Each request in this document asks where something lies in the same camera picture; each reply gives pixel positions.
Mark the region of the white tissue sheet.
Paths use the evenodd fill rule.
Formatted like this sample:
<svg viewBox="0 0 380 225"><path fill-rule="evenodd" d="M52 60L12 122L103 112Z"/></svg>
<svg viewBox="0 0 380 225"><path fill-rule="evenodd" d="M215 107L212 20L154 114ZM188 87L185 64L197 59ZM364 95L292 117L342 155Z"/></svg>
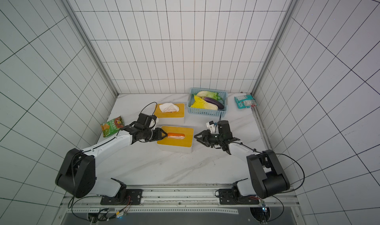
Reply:
<svg viewBox="0 0 380 225"><path fill-rule="evenodd" d="M169 139L184 139L185 136L183 136L183 135L169 135L168 138Z"/></svg>
<svg viewBox="0 0 380 225"><path fill-rule="evenodd" d="M162 113L173 113L173 112L179 112L180 110L179 106L173 103L160 104L159 109Z"/></svg>

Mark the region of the yellow bamboo box lid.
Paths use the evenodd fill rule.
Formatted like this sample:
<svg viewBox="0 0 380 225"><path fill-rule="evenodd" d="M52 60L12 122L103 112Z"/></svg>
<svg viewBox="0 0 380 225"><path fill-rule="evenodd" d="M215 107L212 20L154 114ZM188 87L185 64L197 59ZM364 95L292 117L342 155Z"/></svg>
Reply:
<svg viewBox="0 0 380 225"><path fill-rule="evenodd" d="M185 105L183 103L163 103L158 104L154 115L160 119L174 119L185 117Z"/></svg>

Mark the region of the white box base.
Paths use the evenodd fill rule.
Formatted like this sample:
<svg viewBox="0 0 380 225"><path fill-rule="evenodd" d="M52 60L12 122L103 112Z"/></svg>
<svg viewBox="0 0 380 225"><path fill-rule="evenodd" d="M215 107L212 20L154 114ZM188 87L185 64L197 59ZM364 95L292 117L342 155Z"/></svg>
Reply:
<svg viewBox="0 0 380 225"><path fill-rule="evenodd" d="M177 146L177 145L168 145L168 144L157 144L158 148L163 151L177 152L177 153L192 153L193 146Z"/></svg>

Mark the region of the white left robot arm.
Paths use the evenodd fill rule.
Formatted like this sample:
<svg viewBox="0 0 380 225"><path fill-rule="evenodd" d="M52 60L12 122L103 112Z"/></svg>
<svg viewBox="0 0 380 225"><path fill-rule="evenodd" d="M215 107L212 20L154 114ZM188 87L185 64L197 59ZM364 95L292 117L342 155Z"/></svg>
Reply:
<svg viewBox="0 0 380 225"><path fill-rule="evenodd" d="M136 121L119 129L116 135L83 150L71 149L67 152L55 179L55 184L73 195L100 195L123 200L126 184L114 178L97 177L97 167L107 158L135 142L161 141L168 136L156 127L155 115L139 114Z"/></svg>

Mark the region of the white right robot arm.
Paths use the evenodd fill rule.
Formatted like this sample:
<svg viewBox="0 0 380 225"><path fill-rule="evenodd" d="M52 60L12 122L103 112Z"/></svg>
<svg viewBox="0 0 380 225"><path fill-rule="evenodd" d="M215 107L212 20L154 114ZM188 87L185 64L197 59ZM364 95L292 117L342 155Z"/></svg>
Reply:
<svg viewBox="0 0 380 225"><path fill-rule="evenodd" d="M290 189L289 179L276 154L272 150L259 152L244 145L233 136L228 121L210 121L207 130L194 138L206 147L221 149L247 164L248 177L233 183L235 199L251 196L265 199Z"/></svg>

